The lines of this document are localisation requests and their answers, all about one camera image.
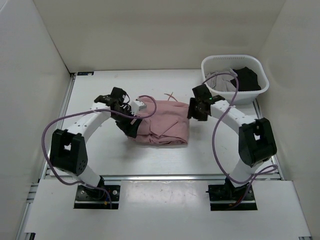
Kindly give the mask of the pink trousers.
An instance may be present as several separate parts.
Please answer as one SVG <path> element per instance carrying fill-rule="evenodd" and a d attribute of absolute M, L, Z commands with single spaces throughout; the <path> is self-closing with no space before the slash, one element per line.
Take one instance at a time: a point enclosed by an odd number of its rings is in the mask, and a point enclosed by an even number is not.
<path fill-rule="evenodd" d="M 138 112 L 139 117 L 154 113 L 141 120 L 137 136 L 127 136 L 140 144 L 150 145 L 186 145 L 189 140 L 190 122 L 187 118 L 189 105 L 176 100 L 156 100 L 139 97 L 146 109 Z"/>

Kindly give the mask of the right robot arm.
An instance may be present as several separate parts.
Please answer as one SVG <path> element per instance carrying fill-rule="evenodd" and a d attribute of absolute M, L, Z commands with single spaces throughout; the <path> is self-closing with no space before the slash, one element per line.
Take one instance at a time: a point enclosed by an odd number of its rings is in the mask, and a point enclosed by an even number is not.
<path fill-rule="evenodd" d="M 231 182 L 225 186 L 224 193 L 230 200 L 236 200 L 243 193 L 242 186 L 251 182 L 258 175 L 257 169 L 277 153 L 271 123 L 266 118 L 255 119 L 244 114 L 220 95 L 213 96 L 205 84 L 192 92 L 194 97 L 190 98 L 187 118 L 218 119 L 212 133 L 212 151 L 218 167 Z M 216 152 L 216 133 L 221 122 L 238 135 L 239 160 L 230 174 L 222 167 Z"/>

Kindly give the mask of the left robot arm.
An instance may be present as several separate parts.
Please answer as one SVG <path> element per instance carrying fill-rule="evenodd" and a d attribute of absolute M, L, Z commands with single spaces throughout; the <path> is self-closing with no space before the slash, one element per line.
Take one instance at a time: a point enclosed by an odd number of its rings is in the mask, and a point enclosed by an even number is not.
<path fill-rule="evenodd" d="M 88 187 L 87 194 L 93 200 L 100 200 L 105 194 L 101 176 L 88 164 L 86 143 L 92 134 L 107 120 L 116 125 L 129 137 L 137 136 L 140 119 L 138 112 L 147 108 L 140 100 L 125 102 L 127 93 L 114 87 L 111 94 L 99 95 L 89 113 L 82 115 L 73 125 L 52 134 L 49 161 L 52 167 L 63 171 Z"/>

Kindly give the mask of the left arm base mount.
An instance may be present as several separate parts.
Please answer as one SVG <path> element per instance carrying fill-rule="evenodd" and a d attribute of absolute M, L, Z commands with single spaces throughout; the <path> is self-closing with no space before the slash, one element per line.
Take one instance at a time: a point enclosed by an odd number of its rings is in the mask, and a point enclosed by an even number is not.
<path fill-rule="evenodd" d="M 102 187 L 109 195 L 103 190 L 78 185 L 73 208 L 86 210 L 117 210 L 119 208 L 121 186 L 104 184 Z"/>

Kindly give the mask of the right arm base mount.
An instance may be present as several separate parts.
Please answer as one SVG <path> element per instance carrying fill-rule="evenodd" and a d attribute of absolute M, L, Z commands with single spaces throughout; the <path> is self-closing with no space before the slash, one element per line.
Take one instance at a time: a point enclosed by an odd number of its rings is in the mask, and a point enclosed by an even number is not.
<path fill-rule="evenodd" d="M 247 183 L 235 187 L 226 179 L 224 184 L 210 184 L 209 195 L 211 211 L 256 211 L 258 209 L 253 187 Z"/>

